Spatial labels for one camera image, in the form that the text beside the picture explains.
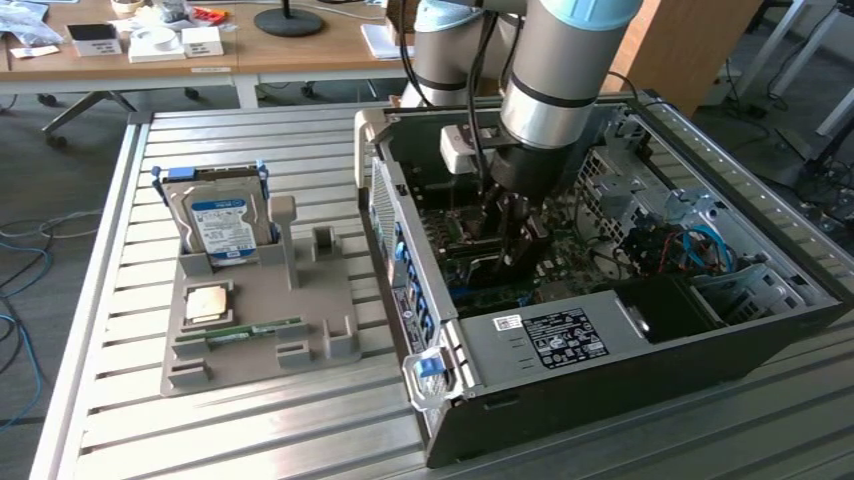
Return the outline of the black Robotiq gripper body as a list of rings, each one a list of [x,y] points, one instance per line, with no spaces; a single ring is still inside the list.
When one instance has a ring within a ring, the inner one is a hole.
[[[511,193],[545,198],[558,184],[568,163],[568,149],[534,149],[522,144],[497,149],[490,165],[493,180]]]

